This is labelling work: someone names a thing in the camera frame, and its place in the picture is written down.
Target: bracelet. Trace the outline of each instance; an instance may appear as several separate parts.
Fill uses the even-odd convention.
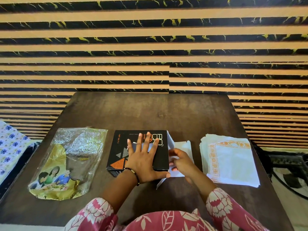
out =
[[[138,175],[136,174],[136,172],[135,172],[134,170],[132,170],[131,168],[124,168],[124,170],[126,170],[126,169],[132,171],[133,174],[135,174],[135,176],[136,176],[136,178],[137,178],[137,186],[139,186],[139,185],[140,185],[140,181],[139,181],[139,178],[138,178]]]

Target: person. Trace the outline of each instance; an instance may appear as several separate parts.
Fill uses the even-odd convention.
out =
[[[47,180],[48,172],[41,172],[38,176],[38,180],[29,186],[30,190],[40,190],[46,188],[45,181]]]
[[[160,211],[144,214],[136,218],[126,227],[117,225],[117,212],[138,183],[146,183],[155,179],[168,178],[170,173],[154,171],[152,167],[154,155],[158,146],[158,139],[153,143],[148,153],[150,133],[147,133],[143,148],[141,148],[142,134],[139,134],[136,151],[130,140],[127,141],[129,158],[126,168],[112,180],[101,194],[89,202],[65,226],[65,230],[204,230],[204,231],[262,231],[267,230],[252,215],[237,204],[225,191],[217,186],[191,161],[186,152],[179,149],[169,151],[172,158],[172,170],[180,171],[185,179],[194,184],[213,219],[214,229],[204,221],[195,209],[192,213],[183,211]]]
[[[69,174],[70,174],[70,170],[65,171],[64,174],[61,174],[59,177],[56,178],[54,183],[65,185],[66,183],[68,183],[68,181],[71,178]]]
[[[51,183],[53,182],[54,178],[55,178],[55,177],[57,176],[57,174],[59,173],[59,171],[60,171],[60,167],[59,167],[59,166],[54,167],[54,168],[50,171],[50,173],[49,173],[49,175],[48,175],[48,177],[47,177],[47,179],[46,179],[46,181],[45,181],[45,185],[51,184]]]

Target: crumpled plastic wrapper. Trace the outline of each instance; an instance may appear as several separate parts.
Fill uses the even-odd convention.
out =
[[[28,190],[39,199],[64,200],[90,189],[108,130],[59,128]]]

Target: wooden table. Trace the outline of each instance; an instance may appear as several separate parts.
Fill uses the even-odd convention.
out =
[[[49,201],[35,198],[27,190],[34,172],[58,128],[92,127],[108,129],[102,160],[90,191],[82,197]],[[206,134],[247,138],[231,104],[223,95],[75,93],[48,132],[40,147],[0,203],[0,223],[64,226],[90,200],[99,197],[113,177],[106,171],[114,130],[168,130],[174,141],[190,140],[195,164],[202,169],[199,143]],[[244,209],[268,229],[293,230],[292,225],[253,151],[261,186],[219,184]],[[160,210],[192,212],[198,208],[209,219],[197,191],[184,178],[167,179],[136,187],[118,212],[119,222]]]

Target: printed children image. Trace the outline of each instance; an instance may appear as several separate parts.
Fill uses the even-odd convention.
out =
[[[70,172],[71,170],[69,169],[60,170],[60,166],[53,167],[50,171],[43,171],[38,175],[37,180],[29,185],[29,189],[53,191],[67,190],[67,183],[71,178]]]

